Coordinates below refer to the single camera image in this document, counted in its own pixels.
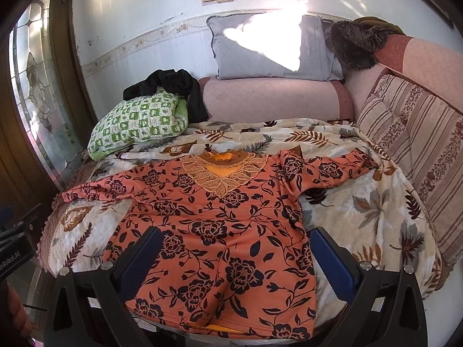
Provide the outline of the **person's left hand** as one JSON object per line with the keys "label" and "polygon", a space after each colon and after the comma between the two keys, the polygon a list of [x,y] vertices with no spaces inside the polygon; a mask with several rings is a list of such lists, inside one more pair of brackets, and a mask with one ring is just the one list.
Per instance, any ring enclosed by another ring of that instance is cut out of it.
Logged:
{"label": "person's left hand", "polygon": [[12,315],[12,325],[20,332],[22,337],[29,338],[31,337],[32,326],[21,298],[10,284],[8,285],[8,289],[8,308]]}

